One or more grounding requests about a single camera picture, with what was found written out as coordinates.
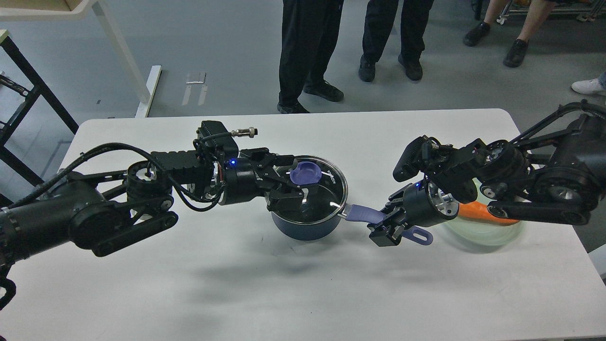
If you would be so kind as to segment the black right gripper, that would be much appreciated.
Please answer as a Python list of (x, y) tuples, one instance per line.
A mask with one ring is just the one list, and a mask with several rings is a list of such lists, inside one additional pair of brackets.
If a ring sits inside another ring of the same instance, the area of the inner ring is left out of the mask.
[(379, 247), (398, 246), (409, 226), (431, 227), (457, 218), (459, 202), (431, 181), (418, 181), (391, 194), (378, 223), (368, 223)]

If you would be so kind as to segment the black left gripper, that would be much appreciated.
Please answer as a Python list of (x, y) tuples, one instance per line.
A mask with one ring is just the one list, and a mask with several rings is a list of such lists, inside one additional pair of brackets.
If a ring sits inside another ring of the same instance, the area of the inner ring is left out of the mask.
[(223, 179), (222, 205), (249, 202), (265, 197), (267, 210), (299, 211), (303, 205), (303, 188), (282, 185), (275, 167), (291, 167), (294, 155), (271, 153), (268, 148), (240, 150), (236, 158), (226, 162)]

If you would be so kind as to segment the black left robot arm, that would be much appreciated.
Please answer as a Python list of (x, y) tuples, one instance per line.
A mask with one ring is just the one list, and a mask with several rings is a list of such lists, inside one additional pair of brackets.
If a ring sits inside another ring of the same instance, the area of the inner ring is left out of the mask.
[(65, 242), (104, 257), (178, 221), (178, 196), (206, 212), (264, 197), (269, 211), (296, 211), (318, 181), (293, 155), (240, 150), (198, 138), (192, 151), (146, 153), (124, 143), (99, 145), (26, 198), (1, 209), (1, 307), (17, 293), (11, 266)]

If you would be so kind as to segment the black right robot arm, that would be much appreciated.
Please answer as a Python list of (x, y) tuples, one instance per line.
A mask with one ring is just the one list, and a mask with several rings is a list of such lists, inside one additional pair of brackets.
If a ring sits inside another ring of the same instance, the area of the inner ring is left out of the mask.
[(559, 106), (513, 140), (476, 139), (456, 148), (420, 136), (407, 145), (392, 176), (403, 182), (389, 196), (370, 239), (380, 247), (403, 238), (429, 245), (427, 227), (463, 215), (478, 195), (488, 218), (587, 224), (605, 197), (605, 108), (586, 100)]

